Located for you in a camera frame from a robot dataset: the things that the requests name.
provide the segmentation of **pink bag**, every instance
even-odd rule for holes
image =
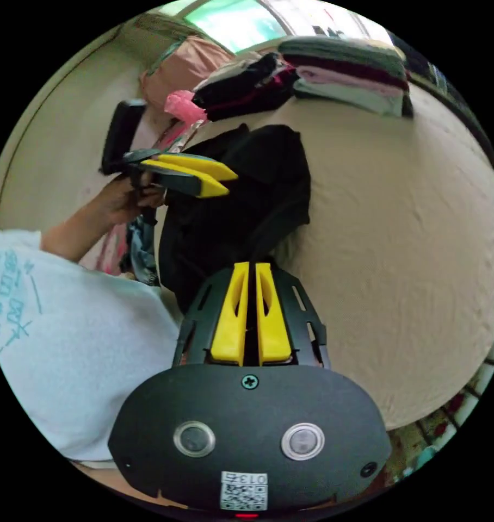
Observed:
[[[142,93],[155,111],[164,112],[167,96],[175,91],[192,91],[233,55],[219,45],[188,36],[180,47],[153,71],[140,77]]]
[[[193,97],[194,93],[190,91],[172,92],[167,96],[164,110],[188,125],[198,120],[206,120],[205,111],[191,101]]]

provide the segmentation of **window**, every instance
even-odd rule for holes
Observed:
[[[393,45],[392,40],[390,36],[388,35],[387,30],[379,25],[376,22],[373,22],[372,20],[369,20],[368,18],[365,18],[361,15],[356,15],[361,23],[365,26],[365,29],[367,30],[367,33],[370,35],[370,38],[372,40],[376,40],[378,42],[383,42],[385,44]]]
[[[186,20],[234,53],[287,34],[256,0],[209,0]]]
[[[325,14],[330,19],[333,29],[341,31],[348,38],[367,38],[365,30],[354,19],[352,13],[339,5],[318,1],[322,4]]]
[[[176,0],[175,2],[169,2],[166,5],[158,8],[164,15],[176,16],[180,11],[183,11],[186,7],[189,7],[194,0]]]

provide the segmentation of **person's arm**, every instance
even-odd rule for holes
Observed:
[[[107,213],[94,199],[69,219],[44,233],[40,248],[78,263],[112,227]]]
[[[144,173],[141,182],[147,187],[150,174]],[[129,178],[119,176],[69,219],[45,232],[40,249],[78,263],[113,226],[137,218],[144,207],[159,207],[163,200],[164,191],[150,187],[138,201]]]

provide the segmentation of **pink cloth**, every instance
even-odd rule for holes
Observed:
[[[165,100],[165,112],[187,125],[192,125],[198,120],[206,120],[205,111],[191,101],[193,97],[194,93],[190,91],[172,92]]]
[[[377,92],[383,96],[401,96],[403,91],[399,87],[393,85],[385,85],[384,83],[357,78],[349,74],[343,74],[328,69],[321,69],[312,65],[300,65],[296,68],[298,75],[309,83],[337,83],[347,85],[349,87],[359,87],[372,92]]]
[[[163,113],[167,96],[179,90],[192,91],[202,80],[234,58],[217,44],[189,36],[154,71],[140,77],[143,97],[158,113]]]

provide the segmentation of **beige wall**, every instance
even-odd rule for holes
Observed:
[[[94,177],[115,106],[140,96],[140,73],[171,43],[132,22],[73,57],[19,120],[0,159],[0,228],[45,229],[78,208],[86,187],[103,185]],[[154,130],[141,128],[138,146],[168,120],[149,118]]]

